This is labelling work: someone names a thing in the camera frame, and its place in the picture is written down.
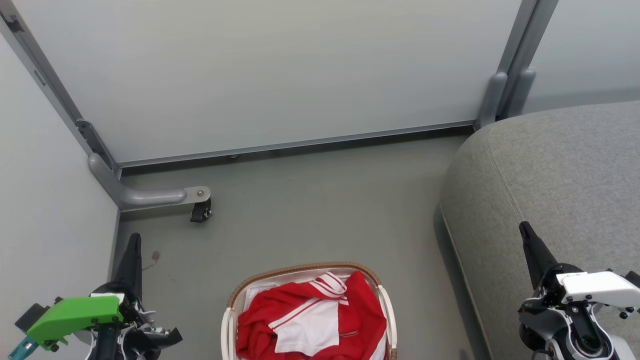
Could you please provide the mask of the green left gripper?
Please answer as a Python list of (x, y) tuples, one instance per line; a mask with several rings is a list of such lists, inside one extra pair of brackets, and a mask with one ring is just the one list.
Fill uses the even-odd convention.
[(151, 312), (142, 306), (142, 237), (132, 233), (121, 261), (107, 282), (89, 296), (57, 298), (52, 306), (35, 304), (27, 317), (28, 338), (55, 353), (66, 337), (86, 331), (89, 360), (126, 360), (128, 335), (139, 332), (148, 340), (156, 332)]

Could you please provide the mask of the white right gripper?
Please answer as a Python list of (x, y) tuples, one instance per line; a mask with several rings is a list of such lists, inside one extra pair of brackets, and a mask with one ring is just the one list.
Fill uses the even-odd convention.
[(587, 272), (567, 263), (558, 263), (528, 221), (519, 224), (526, 268), (532, 288), (547, 305), (600, 303), (617, 308), (640, 305), (639, 273), (620, 275), (611, 269)]

